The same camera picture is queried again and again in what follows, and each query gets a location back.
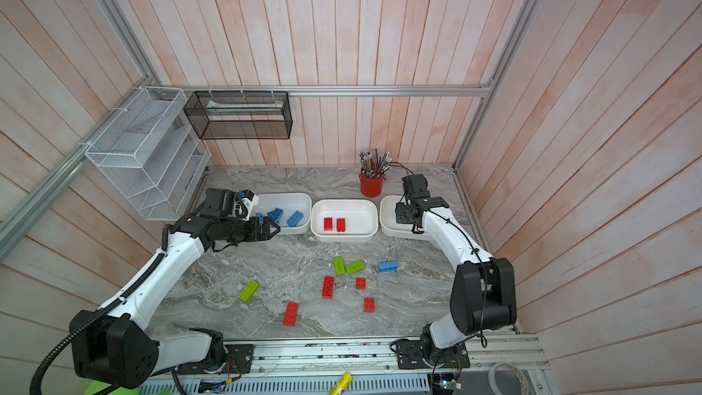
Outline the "blue lego top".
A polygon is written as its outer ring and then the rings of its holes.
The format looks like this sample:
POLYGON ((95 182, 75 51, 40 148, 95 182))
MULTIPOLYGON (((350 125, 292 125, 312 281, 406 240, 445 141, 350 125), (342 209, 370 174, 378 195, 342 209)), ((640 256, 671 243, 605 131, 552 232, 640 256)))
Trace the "blue lego top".
POLYGON ((281 217, 283 217, 283 210, 281 208, 275 208, 273 211, 268 212, 267 216, 271 219, 271 221, 279 224, 281 217))

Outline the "red square lego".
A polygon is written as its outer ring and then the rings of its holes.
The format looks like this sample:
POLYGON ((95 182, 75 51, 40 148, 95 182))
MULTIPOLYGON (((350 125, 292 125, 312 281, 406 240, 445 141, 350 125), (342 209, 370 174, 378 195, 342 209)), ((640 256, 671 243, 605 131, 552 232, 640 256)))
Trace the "red square lego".
POLYGON ((333 218, 325 218, 324 219, 324 231, 325 232, 332 232, 334 230, 334 219, 333 218))
POLYGON ((345 219, 337 219, 336 220, 336 231, 337 232, 346 232, 347 231, 347 225, 346 225, 345 219))

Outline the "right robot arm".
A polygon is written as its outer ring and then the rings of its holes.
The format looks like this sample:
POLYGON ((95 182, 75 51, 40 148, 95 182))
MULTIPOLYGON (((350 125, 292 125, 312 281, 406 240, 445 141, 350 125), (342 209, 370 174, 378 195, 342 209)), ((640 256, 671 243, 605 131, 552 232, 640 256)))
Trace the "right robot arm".
POLYGON ((433 197, 426 177, 409 174, 402 179, 403 195, 396 204, 396 221, 414 234, 431 236, 454 268, 449 313, 422 331, 428 356, 484 336, 517 322, 515 269, 479 245, 459 224, 448 203, 433 197))

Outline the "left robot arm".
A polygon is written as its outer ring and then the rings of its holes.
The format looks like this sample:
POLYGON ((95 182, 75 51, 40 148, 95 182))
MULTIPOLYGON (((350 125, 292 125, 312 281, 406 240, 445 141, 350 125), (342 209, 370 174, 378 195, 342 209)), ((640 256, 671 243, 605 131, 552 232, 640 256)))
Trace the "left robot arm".
POLYGON ((65 349, 71 350, 76 374, 105 383, 105 393, 136 389, 188 363, 206 373, 226 368, 230 360, 218 331, 194 328, 154 340, 146 330, 179 278, 217 242, 237 247, 280 233, 275 219, 254 214, 257 202, 250 190, 210 188, 192 213, 165 225, 160 247, 129 283, 98 309, 82 310, 71 320, 69 334, 38 365, 30 393, 42 392, 50 366, 65 349))

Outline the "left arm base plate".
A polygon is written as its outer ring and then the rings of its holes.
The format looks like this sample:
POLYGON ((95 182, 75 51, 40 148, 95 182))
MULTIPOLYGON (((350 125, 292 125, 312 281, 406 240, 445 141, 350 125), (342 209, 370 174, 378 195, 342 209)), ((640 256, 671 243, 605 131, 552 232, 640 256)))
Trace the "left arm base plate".
POLYGON ((204 360, 188 362, 177 367, 180 375, 250 373, 254 353, 253 344, 222 344, 210 347, 204 360))

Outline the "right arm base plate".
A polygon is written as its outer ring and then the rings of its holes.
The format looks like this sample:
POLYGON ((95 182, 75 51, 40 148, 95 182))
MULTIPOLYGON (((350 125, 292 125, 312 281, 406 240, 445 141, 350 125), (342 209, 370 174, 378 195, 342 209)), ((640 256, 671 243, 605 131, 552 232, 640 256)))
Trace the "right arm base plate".
POLYGON ((435 349, 429 340, 401 338, 389 345, 400 369, 468 369, 470 358, 464 344, 435 349))

